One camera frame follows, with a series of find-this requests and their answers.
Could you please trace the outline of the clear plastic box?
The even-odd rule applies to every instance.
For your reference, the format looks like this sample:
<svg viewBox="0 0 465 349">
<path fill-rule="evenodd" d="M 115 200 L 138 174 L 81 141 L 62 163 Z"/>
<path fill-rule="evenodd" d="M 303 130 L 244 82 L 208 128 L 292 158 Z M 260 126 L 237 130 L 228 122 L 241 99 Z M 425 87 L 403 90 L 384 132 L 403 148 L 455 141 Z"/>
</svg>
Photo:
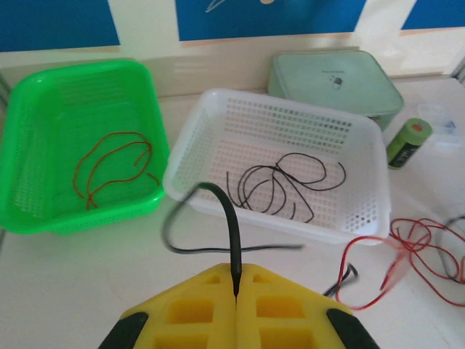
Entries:
<svg viewBox="0 0 465 349">
<path fill-rule="evenodd" d="M 432 144 L 449 148 L 462 146 L 456 122 L 442 105 L 423 103 L 418 104 L 416 110 L 418 116 L 432 127 L 432 135 L 429 137 Z"/>
</svg>

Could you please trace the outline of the small green jar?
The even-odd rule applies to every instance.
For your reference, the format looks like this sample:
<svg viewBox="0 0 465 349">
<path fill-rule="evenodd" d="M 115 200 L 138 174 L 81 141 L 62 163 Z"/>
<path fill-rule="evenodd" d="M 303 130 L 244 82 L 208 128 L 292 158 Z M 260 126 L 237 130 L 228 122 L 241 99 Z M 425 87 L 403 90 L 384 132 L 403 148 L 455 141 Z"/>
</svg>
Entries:
<svg viewBox="0 0 465 349">
<path fill-rule="evenodd" d="M 425 120 L 408 119 L 387 146 L 390 169 L 400 169 L 432 135 L 433 128 Z"/>
</svg>

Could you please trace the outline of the aluminium frame post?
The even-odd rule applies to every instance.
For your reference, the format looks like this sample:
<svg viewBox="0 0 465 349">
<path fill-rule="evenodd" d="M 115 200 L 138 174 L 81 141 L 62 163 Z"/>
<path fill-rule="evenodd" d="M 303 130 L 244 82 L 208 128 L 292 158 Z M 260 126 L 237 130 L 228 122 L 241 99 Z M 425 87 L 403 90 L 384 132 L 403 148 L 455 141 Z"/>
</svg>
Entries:
<svg viewBox="0 0 465 349">
<path fill-rule="evenodd" d="M 457 65 L 450 76 L 465 87 L 465 57 Z"/>
</svg>

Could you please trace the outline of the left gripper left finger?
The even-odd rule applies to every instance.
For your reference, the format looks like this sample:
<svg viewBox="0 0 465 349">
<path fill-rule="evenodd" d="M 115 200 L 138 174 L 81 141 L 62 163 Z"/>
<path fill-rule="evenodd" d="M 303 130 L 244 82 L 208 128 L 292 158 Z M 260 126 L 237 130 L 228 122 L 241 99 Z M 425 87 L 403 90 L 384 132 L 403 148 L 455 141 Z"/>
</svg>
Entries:
<svg viewBox="0 0 465 349">
<path fill-rule="evenodd" d="M 98 349 L 236 349 L 230 266 L 221 263 L 126 310 Z"/>
</svg>

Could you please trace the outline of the blue floral wall poster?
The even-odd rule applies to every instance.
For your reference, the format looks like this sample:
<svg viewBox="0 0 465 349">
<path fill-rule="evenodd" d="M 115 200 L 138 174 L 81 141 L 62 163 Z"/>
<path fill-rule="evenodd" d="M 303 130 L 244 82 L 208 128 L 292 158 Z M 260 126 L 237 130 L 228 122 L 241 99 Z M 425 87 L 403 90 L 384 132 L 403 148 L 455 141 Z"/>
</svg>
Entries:
<svg viewBox="0 0 465 349">
<path fill-rule="evenodd" d="M 403 30 L 465 27 L 465 0 L 416 0 Z"/>
<path fill-rule="evenodd" d="M 406 15 L 416 0 L 175 0 L 180 41 L 353 33 L 369 15 Z"/>
<path fill-rule="evenodd" d="M 108 0 L 0 0 L 0 52 L 119 44 Z"/>
</svg>

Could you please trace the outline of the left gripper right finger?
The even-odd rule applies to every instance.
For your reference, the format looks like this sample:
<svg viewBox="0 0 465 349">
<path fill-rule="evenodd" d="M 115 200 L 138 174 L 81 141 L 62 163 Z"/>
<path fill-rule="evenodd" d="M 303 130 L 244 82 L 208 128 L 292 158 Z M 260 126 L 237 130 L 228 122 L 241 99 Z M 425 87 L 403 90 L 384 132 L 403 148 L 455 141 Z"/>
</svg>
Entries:
<svg viewBox="0 0 465 349">
<path fill-rule="evenodd" d="M 244 264 L 237 349 L 380 349 L 346 306 L 272 271 Z"/>
</svg>

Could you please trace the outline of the green plastic basket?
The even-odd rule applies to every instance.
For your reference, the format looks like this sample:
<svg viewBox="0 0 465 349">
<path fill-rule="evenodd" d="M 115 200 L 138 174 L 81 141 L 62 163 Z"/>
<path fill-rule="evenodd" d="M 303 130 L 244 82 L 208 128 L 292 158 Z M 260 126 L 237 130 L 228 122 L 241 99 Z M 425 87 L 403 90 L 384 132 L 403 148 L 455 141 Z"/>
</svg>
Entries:
<svg viewBox="0 0 465 349">
<path fill-rule="evenodd" d="M 142 64 L 42 71 L 12 91 L 0 144 L 0 227 L 72 233 L 156 210 L 169 145 Z"/>
</svg>

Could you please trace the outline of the mint green zip case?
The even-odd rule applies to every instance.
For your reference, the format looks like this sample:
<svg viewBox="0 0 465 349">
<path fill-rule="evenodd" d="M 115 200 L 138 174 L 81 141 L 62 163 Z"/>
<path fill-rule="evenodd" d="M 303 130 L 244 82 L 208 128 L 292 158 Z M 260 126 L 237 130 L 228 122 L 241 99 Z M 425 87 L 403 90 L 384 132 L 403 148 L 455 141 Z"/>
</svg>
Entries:
<svg viewBox="0 0 465 349">
<path fill-rule="evenodd" d="M 404 106 L 384 69 L 361 50 L 277 54 L 267 89 L 273 97 L 366 116 L 382 130 Z"/>
</svg>

